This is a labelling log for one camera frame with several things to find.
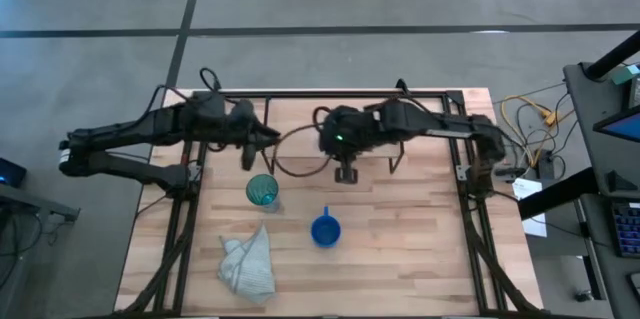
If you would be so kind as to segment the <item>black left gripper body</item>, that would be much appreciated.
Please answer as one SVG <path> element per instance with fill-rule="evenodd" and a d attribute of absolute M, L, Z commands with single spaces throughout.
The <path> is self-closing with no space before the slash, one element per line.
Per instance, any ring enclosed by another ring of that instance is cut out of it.
<path fill-rule="evenodd" d="M 263 124 L 255 114 L 254 105 L 247 99 L 238 100 L 229 113 L 229 125 L 235 133 L 242 133 L 244 144 L 272 146 L 281 133 Z"/>

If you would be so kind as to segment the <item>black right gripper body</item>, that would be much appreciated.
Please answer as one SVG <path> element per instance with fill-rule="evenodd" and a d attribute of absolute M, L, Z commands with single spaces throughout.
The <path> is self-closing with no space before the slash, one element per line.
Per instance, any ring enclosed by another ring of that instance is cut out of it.
<path fill-rule="evenodd" d="M 319 110 L 326 112 L 318 127 L 318 146 L 324 154 L 334 159 L 351 158 L 383 145 L 374 111 L 344 105 Z"/>

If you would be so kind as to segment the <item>green translucent plastic cup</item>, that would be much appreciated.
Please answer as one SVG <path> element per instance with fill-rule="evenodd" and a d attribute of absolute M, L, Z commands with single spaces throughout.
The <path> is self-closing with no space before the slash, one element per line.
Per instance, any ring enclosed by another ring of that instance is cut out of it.
<path fill-rule="evenodd" d="M 259 174 L 249 180 L 245 193 L 252 204 L 270 206 L 277 203 L 279 184 L 273 176 Z"/>

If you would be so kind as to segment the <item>blue plastic cup with handle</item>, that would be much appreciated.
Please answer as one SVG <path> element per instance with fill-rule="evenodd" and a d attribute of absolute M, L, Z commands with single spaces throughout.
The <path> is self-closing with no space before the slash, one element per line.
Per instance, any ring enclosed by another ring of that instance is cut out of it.
<path fill-rule="evenodd" d="M 328 206 L 323 208 L 323 212 L 311 224 L 310 235 L 317 247 L 334 247 L 341 236 L 341 225 L 339 221 L 330 214 Z"/>

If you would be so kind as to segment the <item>white paper sheet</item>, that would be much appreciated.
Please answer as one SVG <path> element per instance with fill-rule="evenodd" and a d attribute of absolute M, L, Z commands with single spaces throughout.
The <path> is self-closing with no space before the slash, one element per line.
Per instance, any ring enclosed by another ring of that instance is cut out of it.
<path fill-rule="evenodd" d="M 536 195 L 542 190 L 543 185 L 539 181 L 517 178 L 512 183 L 513 194 L 520 204 L 524 232 L 527 235 L 546 238 L 545 214 L 533 204 Z"/>

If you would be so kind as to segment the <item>black power strip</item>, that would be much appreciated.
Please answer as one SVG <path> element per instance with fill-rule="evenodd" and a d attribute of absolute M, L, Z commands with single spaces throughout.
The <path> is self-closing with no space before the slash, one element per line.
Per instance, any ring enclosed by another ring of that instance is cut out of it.
<path fill-rule="evenodd" d="M 535 166 L 536 177 L 543 180 L 555 178 L 554 162 L 552 151 L 541 149 L 538 151 L 539 157 Z"/>

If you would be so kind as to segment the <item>black diagonal beam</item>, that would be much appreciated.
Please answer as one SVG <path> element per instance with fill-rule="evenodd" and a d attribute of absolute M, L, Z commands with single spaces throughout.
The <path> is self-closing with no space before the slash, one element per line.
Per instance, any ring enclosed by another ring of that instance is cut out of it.
<path fill-rule="evenodd" d="M 583 194 L 598 194 L 599 188 L 594 170 L 586 168 L 566 179 L 543 189 L 533 204 L 543 213 L 578 199 Z"/>

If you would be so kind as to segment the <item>grey side table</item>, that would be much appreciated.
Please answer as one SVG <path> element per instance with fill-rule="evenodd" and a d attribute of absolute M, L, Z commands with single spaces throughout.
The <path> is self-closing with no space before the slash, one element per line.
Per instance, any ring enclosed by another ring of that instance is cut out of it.
<path fill-rule="evenodd" d="M 51 215 L 75 222 L 80 209 L 0 184 L 0 319 L 8 319 L 22 294 L 25 270 Z"/>

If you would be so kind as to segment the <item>black side desk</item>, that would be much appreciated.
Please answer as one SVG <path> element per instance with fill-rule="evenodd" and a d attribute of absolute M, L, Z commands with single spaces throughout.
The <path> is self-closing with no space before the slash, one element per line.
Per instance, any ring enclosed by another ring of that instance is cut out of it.
<path fill-rule="evenodd" d="M 598 184 L 597 194 L 579 202 L 595 245 L 596 256 L 614 319 L 640 319 L 640 298 L 628 276 L 640 272 L 640 259 L 617 255 L 610 201 L 640 202 L 640 143 L 596 132 L 593 126 L 622 110 L 626 89 L 611 82 L 594 82 L 579 65 L 563 68 L 587 153 Z"/>

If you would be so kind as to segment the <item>black device with blue light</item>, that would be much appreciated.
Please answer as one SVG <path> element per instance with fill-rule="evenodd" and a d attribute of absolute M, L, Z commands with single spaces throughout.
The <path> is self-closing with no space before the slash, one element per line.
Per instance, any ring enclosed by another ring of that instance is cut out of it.
<path fill-rule="evenodd" d="M 27 170 L 4 158 L 0 158 L 0 184 L 13 188 L 20 188 L 26 177 Z"/>

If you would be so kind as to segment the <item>tilted screen with blue display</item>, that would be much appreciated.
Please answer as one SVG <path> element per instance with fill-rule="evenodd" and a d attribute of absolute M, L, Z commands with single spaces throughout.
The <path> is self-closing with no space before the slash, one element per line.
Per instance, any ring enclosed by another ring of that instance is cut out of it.
<path fill-rule="evenodd" d="M 593 125 L 599 133 L 640 143 L 640 105 L 621 111 Z"/>

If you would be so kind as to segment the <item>black keyboard with blue keys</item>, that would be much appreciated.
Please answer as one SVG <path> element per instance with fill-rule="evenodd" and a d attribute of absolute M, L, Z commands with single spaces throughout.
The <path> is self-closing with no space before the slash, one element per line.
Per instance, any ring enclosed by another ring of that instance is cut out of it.
<path fill-rule="evenodd" d="M 614 201 L 611 211 L 619 255 L 640 258 L 640 202 Z"/>

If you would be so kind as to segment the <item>teal box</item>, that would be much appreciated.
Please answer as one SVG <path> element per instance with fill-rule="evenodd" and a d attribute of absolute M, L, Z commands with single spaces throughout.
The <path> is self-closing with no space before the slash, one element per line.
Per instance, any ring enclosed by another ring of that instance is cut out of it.
<path fill-rule="evenodd" d="M 614 68 L 610 73 L 610 80 L 615 85 L 622 85 L 638 76 L 640 76 L 640 63 L 635 63 Z"/>

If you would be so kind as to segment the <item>wooden shelf with black frame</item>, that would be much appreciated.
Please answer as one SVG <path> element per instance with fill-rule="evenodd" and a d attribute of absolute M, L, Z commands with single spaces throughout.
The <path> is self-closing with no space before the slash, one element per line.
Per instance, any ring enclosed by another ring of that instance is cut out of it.
<path fill-rule="evenodd" d="M 316 107 L 326 106 L 333 109 L 345 105 L 362 110 L 365 106 L 380 101 L 380 98 L 272 99 L 267 124 L 285 135 L 298 127 L 312 124 Z M 291 135 L 278 149 L 279 163 L 294 173 L 306 173 L 319 168 L 325 162 L 326 156 L 319 150 L 318 140 L 319 134 L 314 128 L 307 128 Z M 400 154 L 400 144 L 384 145 L 359 154 L 356 163 L 359 164 L 365 159 L 381 159 L 387 164 L 389 159 L 396 161 Z"/>

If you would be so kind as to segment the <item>black metal table frame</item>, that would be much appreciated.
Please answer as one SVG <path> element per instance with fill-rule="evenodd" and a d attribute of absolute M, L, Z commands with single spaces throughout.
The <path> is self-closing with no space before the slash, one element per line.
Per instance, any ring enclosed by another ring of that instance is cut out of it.
<path fill-rule="evenodd" d="M 272 99 L 380 98 L 386 89 L 246 90 L 267 123 Z M 196 200 L 180 203 L 146 188 L 127 252 L 114 310 L 133 314 L 172 243 L 186 241 L 143 310 L 152 316 L 368 317 L 462 316 L 540 305 L 538 284 L 517 205 L 509 187 L 474 203 L 467 193 L 471 142 L 419 137 L 401 145 L 396 161 L 365 159 L 356 184 L 339 184 L 324 162 L 306 173 L 284 168 L 278 150 L 257 156 L 252 172 L 239 152 L 198 146 L 159 147 L 157 165 L 195 159 L 201 172 Z M 252 174 L 273 175 L 279 209 L 248 200 Z M 320 248 L 312 222 L 329 207 L 341 225 L 334 247 Z M 271 246 L 275 294 L 254 304 L 218 278 L 220 238 L 249 239 L 261 224 Z"/>

